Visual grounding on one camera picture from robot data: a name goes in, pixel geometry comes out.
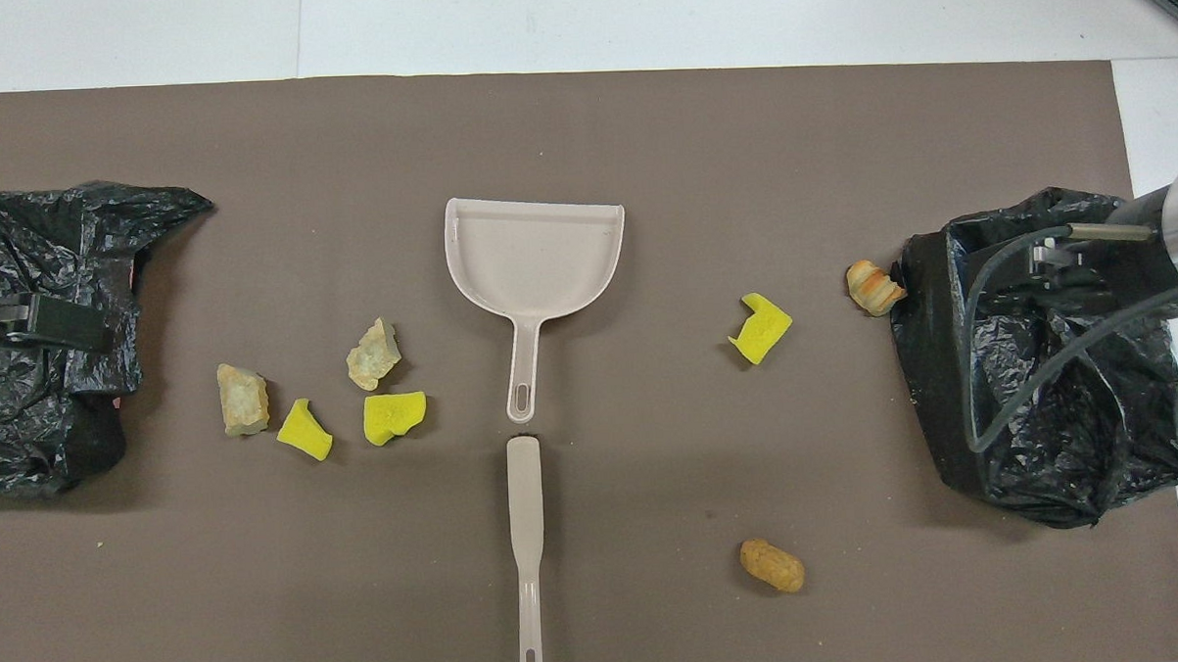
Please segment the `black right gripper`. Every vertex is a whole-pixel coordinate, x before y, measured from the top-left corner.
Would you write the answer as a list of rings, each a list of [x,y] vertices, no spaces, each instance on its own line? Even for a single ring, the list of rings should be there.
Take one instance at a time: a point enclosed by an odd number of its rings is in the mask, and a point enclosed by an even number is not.
[[[1118,206],[1105,221],[1072,221],[1060,249],[1076,263],[1048,276],[1035,302],[1044,307],[1134,304],[1163,292],[1169,287],[1164,204],[1165,196],[1149,194]],[[1038,287],[1031,252],[1010,254],[990,273],[979,307],[1007,304]]]

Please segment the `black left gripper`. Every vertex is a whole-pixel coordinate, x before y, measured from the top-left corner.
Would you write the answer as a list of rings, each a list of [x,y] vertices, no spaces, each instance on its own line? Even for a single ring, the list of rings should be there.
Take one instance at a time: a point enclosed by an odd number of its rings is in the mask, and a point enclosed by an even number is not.
[[[49,296],[0,298],[0,347],[21,343],[29,323],[32,340],[39,345],[75,349],[80,352],[110,351],[113,333],[99,307],[62,302]]]

